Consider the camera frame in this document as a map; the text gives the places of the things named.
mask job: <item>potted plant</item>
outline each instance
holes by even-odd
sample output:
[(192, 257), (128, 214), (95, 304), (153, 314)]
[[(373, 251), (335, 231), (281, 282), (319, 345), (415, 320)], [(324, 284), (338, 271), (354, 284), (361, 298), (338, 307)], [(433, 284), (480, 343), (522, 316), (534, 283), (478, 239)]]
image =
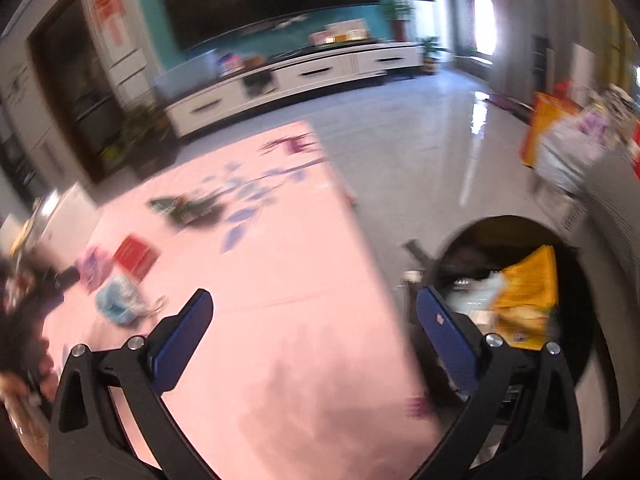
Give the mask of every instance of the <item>potted plant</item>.
[(411, 0), (390, 0), (382, 4), (382, 13), (391, 23), (394, 39), (401, 43), (407, 42), (406, 22), (414, 15), (414, 4)]
[(136, 104), (125, 110), (122, 136), (127, 163), (142, 180), (172, 165), (180, 151), (166, 113), (156, 104)]
[(446, 48), (440, 46), (440, 38), (437, 36), (429, 36), (420, 40), (422, 44), (422, 71), (428, 75), (434, 75), (438, 71), (438, 63), (440, 60), (435, 57), (436, 52), (448, 52)]

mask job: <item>red box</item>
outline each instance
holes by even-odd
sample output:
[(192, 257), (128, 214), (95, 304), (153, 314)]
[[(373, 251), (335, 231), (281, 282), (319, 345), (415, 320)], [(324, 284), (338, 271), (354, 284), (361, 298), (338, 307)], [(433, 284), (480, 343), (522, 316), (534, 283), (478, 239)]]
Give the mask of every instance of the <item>red box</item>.
[(148, 274), (158, 256), (160, 251), (134, 235), (127, 236), (113, 255), (117, 263), (138, 282)]

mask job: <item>orange shopping bag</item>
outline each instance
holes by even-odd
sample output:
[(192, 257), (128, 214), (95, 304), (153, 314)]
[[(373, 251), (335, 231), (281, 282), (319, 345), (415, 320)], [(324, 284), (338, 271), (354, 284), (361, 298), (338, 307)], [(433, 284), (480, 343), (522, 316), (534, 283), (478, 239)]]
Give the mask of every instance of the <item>orange shopping bag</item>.
[(579, 106), (572, 102), (562, 101), (540, 92), (536, 92), (534, 102), (533, 119), (520, 151), (520, 160), (530, 168), (536, 165), (536, 146), (540, 135), (558, 119), (567, 115), (577, 115), (580, 111)]

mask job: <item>teal wall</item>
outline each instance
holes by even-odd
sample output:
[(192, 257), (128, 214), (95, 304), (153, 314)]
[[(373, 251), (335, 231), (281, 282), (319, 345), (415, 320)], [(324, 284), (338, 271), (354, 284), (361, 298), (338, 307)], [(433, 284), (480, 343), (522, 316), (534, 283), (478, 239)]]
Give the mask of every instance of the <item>teal wall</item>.
[(312, 12), (306, 22), (293, 24), (285, 30), (265, 30), (245, 36), (240, 32), (232, 32), (184, 52), (175, 42), (174, 32), (163, 1), (139, 1), (156, 54), (166, 70), (213, 48), (220, 54), (234, 52), (242, 56), (253, 54), (273, 56), (304, 46), (308, 35), (323, 30), (327, 23), (355, 18), (365, 18), (375, 38), (391, 37), (390, 27), (382, 17), (378, 6), (344, 7)]

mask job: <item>finger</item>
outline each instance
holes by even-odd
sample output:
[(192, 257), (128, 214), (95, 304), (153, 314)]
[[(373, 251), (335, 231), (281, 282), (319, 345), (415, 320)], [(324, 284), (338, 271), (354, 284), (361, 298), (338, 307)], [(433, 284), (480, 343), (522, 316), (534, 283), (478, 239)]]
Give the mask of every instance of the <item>finger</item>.
[(49, 374), (40, 383), (40, 392), (49, 402), (53, 402), (56, 399), (56, 391), (58, 390), (58, 375)]
[(29, 395), (27, 385), (13, 372), (0, 373), (0, 392), (20, 397)]
[(41, 376), (45, 376), (53, 368), (53, 358), (47, 354), (42, 358), (42, 361), (38, 364), (38, 371)]

